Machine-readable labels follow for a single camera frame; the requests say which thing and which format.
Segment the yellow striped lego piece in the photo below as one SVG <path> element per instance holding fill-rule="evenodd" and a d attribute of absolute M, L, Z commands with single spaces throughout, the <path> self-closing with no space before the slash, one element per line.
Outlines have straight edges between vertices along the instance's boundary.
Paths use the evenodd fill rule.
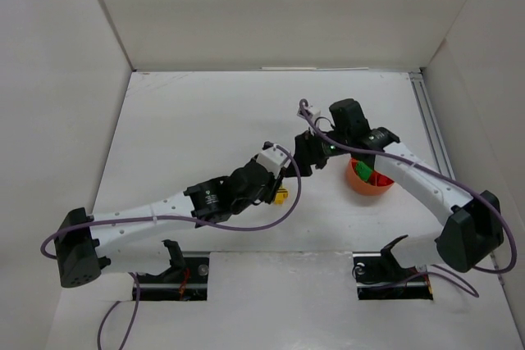
<path fill-rule="evenodd" d="M 276 191 L 276 194 L 272 200 L 272 204 L 281 206 L 286 202 L 288 197 L 289 197 L 289 191 L 284 187 L 280 187 Z"/>

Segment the green large lego brick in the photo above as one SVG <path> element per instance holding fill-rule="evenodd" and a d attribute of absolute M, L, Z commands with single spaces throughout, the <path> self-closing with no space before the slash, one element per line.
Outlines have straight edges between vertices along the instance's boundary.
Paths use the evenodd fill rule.
<path fill-rule="evenodd" d="M 362 161 L 356 162 L 354 171 L 357 174 L 357 176 L 365 183 L 368 182 L 368 179 L 373 173 L 373 170 Z"/>

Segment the red lego plate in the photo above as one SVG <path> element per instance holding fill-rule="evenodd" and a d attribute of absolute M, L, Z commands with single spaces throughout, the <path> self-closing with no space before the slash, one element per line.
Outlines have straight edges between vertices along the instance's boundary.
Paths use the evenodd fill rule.
<path fill-rule="evenodd" d="M 368 179 L 368 183 L 374 187 L 387 187 L 394 183 L 393 180 L 383 174 L 373 172 Z"/>

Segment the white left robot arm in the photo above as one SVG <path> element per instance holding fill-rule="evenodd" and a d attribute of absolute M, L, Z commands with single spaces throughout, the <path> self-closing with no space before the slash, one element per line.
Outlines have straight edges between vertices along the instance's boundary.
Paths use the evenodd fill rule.
<path fill-rule="evenodd" d="M 287 160 L 258 154 L 230 175 L 189 186 L 161 201 L 124 211 L 89 214 L 69 211 L 52 236 L 60 285 L 73 289 L 101 275 L 140 272 L 176 275 L 184 268 L 179 244 L 166 235 L 211 227 L 233 230 L 227 224 L 260 203 L 273 202 Z"/>

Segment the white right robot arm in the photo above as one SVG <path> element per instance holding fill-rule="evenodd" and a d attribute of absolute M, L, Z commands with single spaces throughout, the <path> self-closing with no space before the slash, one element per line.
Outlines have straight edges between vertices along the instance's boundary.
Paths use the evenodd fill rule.
<path fill-rule="evenodd" d="M 312 166 L 322 168 L 330 157 L 348 153 L 403 188 L 441 226 L 415 237 L 402 234 L 388 243 L 381 251 L 388 266 L 446 264 L 465 273 L 503 244 L 507 229 L 493 193 L 477 193 L 424 164 L 398 135 L 386 127 L 372 128 L 356 100 L 335 102 L 329 111 L 333 126 L 323 132 L 317 126 L 319 111 L 305 99 L 299 102 L 298 115 L 310 127 L 295 139 L 304 175 L 311 174 Z"/>

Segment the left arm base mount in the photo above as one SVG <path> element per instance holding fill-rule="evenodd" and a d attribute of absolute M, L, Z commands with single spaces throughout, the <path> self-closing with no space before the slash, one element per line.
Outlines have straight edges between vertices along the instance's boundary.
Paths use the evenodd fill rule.
<path fill-rule="evenodd" d="M 160 273 L 139 273 L 139 290 L 134 285 L 132 299 L 146 302 L 201 302 L 208 299 L 209 252 L 183 252 L 173 240 L 162 242 L 168 266 Z"/>

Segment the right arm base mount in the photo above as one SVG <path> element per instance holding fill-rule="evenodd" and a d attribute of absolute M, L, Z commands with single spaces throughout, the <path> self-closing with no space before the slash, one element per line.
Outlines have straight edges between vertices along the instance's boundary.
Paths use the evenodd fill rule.
<path fill-rule="evenodd" d="M 415 267 L 402 268 L 391 249 L 407 235 L 399 236 L 378 252 L 354 252 L 351 274 L 360 301 L 432 300 L 428 275 Z"/>

